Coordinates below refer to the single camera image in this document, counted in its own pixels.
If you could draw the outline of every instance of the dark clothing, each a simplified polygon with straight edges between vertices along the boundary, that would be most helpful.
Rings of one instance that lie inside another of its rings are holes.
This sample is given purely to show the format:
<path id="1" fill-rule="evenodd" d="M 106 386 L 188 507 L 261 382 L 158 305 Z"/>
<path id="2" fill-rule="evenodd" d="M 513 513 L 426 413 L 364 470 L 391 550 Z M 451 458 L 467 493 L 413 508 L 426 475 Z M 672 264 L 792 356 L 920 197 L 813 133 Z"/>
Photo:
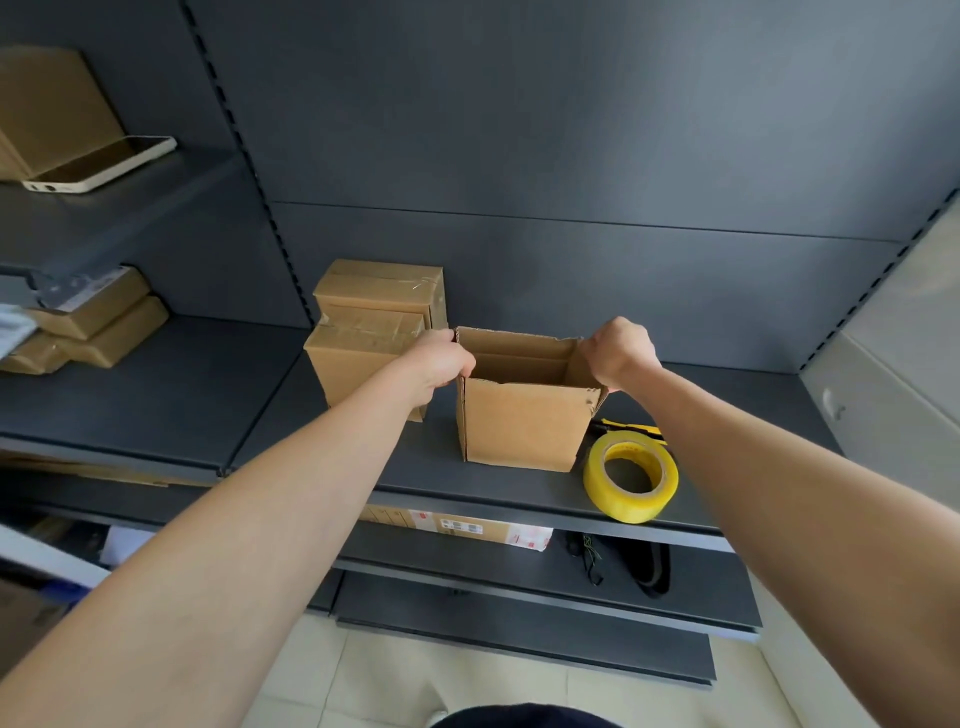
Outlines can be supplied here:
<path id="1" fill-rule="evenodd" d="M 559 705 L 482 705 L 437 723 L 436 728 L 617 728 L 602 717 Z"/>

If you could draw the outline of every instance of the right hand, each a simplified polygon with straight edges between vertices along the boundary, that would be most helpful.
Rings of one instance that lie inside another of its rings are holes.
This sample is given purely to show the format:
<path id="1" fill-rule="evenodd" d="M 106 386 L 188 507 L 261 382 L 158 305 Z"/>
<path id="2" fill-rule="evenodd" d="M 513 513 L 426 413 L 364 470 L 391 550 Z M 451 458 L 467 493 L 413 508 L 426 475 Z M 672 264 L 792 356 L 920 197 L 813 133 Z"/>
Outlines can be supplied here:
<path id="1" fill-rule="evenodd" d="M 644 369 L 659 369 L 660 360 L 647 329 L 617 316 L 580 342 L 594 378 L 611 392 L 625 389 Z"/>

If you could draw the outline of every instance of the metal shelf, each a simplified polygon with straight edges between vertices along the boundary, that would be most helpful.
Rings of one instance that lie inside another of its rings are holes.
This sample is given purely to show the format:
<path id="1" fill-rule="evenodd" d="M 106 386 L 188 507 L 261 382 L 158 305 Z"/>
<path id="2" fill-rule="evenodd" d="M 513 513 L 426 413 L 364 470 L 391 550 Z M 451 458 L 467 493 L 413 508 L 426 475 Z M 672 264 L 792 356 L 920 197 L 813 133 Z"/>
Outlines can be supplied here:
<path id="1" fill-rule="evenodd" d="M 211 485 L 215 482 L 210 472 Z M 120 483 L 113 480 L 0 469 L 0 503 L 79 521 L 158 531 L 206 488 Z"/>
<path id="2" fill-rule="evenodd" d="M 124 262 L 157 220 L 243 168 L 220 150 L 177 150 L 83 195 L 0 184 L 0 268 L 64 279 Z"/>
<path id="3" fill-rule="evenodd" d="M 750 578 L 740 559 L 685 546 L 670 547 L 671 582 L 653 599 L 620 555 L 594 539 L 603 582 L 593 586 L 583 562 L 554 533 L 543 553 L 379 523 L 354 526 L 334 566 L 434 586 L 576 609 L 596 615 L 755 640 L 761 626 Z"/>
<path id="4" fill-rule="evenodd" d="M 598 667 L 709 687 L 709 637 L 570 609 L 348 573 L 333 605 L 341 626 Z"/>
<path id="5" fill-rule="evenodd" d="M 752 414 L 839 451 L 796 376 L 682 364 L 668 368 Z M 546 525 L 680 546 L 731 550 L 716 522 L 682 475 L 659 517 L 643 525 L 600 513 L 584 492 L 579 465 L 572 473 L 495 468 L 465 463 L 460 453 L 452 387 L 438 390 L 426 420 L 404 427 L 371 503 L 440 511 L 497 521 Z M 240 467 L 325 410 L 323 389 L 305 354 L 280 386 L 232 463 Z M 613 395 L 602 413 L 621 422 L 651 423 L 625 395 Z"/>
<path id="6" fill-rule="evenodd" d="M 190 486 L 157 488 L 72 475 L 0 471 L 0 503 L 44 513 L 158 530 L 201 497 Z M 752 640 L 760 626 L 747 572 L 733 554 L 671 547 L 671 587 L 659 599 L 636 586 L 604 544 L 604 582 L 591 586 L 562 533 L 543 553 L 377 523 L 357 523 L 334 566 L 510 599 Z"/>
<path id="7" fill-rule="evenodd" d="M 340 583 L 344 579 L 344 573 L 339 569 L 331 569 L 326 573 L 324 580 L 320 583 L 317 591 L 310 598 L 306 605 L 307 612 L 313 612 L 320 615 L 328 615 L 333 610 L 333 602 L 340 591 Z"/>
<path id="8" fill-rule="evenodd" d="M 175 316 L 113 369 L 0 374 L 0 449 L 215 480 L 302 342 L 297 328 Z"/>

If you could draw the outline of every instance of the barcode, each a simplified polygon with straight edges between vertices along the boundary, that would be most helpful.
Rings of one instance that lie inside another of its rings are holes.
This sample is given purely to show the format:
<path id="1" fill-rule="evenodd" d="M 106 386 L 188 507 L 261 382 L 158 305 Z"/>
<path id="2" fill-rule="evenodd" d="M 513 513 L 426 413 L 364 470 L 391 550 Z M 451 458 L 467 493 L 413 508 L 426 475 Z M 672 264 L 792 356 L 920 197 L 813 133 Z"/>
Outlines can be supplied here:
<path id="1" fill-rule="evenodd" d="M 440 525 L 451 531 L 466 531 L 468 533 L 483 533 L 483 526 L 479 523 L 464 523 L 462 521 L 448 521 L 440 519 Z"/>

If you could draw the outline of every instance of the left hand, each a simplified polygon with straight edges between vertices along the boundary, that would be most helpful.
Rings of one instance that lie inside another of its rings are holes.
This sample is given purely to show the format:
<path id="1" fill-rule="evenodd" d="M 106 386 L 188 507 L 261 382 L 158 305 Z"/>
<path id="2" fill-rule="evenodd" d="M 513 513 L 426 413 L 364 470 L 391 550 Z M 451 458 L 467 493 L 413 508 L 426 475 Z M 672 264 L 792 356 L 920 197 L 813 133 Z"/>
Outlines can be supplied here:
<path id="1" fill-rule="evenodd" d="M 417 407 L 433 399 L 437 387 L 457 376 L 470 376 L 476 363 L 473 354 L 453 341 L 452 329 L 433 328 L 424 331 L 391 366 L 396 365 L 409 377 L 413 406 Z"/>

